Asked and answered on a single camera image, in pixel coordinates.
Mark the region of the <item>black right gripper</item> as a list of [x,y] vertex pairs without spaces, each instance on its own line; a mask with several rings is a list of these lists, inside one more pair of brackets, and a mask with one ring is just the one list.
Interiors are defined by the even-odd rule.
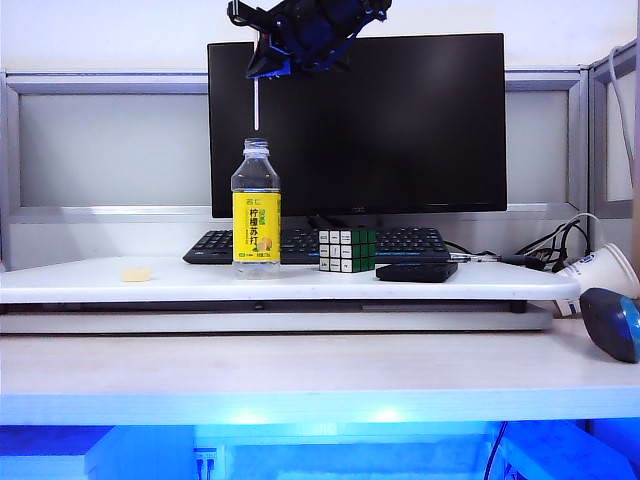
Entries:
[[282,1],[269,10],[231,1],[232,24],[258,31],[246,76],[288,77],[294,71],[346,70],[345,52],[374,20],[384,21],[390,0]]

